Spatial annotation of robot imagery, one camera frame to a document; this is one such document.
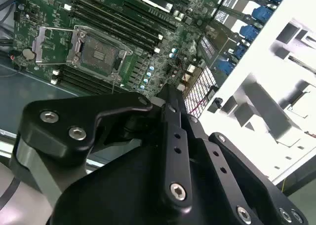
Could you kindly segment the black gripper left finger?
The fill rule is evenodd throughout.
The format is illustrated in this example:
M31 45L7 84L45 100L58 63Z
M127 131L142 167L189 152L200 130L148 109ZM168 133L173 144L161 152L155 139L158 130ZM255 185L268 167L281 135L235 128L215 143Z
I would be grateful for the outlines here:
M125 92L29 103L14 145L15 172L31 176L55 208L73 183L138 147L189 157L178 91L167 84L153 101Z

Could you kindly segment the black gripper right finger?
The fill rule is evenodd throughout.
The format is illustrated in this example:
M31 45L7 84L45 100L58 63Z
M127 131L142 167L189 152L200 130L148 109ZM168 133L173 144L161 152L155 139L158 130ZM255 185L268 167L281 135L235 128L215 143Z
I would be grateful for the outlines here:
M206 135L177 92L189 141L193 207L186 225L306 225L308 219L226 136Z

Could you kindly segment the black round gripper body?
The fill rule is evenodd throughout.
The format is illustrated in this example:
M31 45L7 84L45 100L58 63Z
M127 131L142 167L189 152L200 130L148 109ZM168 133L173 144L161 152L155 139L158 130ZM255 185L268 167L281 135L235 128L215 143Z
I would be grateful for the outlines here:
M53 225L238 225L211 180L173 158L138 147L73 183L55 205Z

